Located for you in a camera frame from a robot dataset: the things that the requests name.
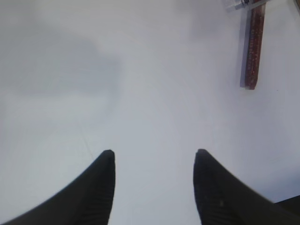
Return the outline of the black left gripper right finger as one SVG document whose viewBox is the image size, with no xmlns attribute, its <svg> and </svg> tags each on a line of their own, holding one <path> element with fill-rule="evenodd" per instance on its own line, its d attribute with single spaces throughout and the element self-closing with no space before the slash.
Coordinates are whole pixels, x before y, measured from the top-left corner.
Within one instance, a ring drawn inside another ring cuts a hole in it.
<svg viewBox="0 0 300 225">
<path fill-rule="evenodd" d="M 207 150 L 195 155 L 193 185 L 203 225 L 298 225 L 300 198 L 277 203 L 248 187 Z"/>
</svg>

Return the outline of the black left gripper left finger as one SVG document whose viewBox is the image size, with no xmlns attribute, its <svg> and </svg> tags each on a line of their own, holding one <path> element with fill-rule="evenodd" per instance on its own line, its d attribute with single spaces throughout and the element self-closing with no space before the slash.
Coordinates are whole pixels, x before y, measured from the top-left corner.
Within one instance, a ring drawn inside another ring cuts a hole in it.
<svg viewBox="0 0 300 225">
<path fill-rule="evenodd" d="M 47 201 L 8 225 L 106 225 L 115 191 L 115 154 L 103 151 L 93 163 Z"/>
</svg>

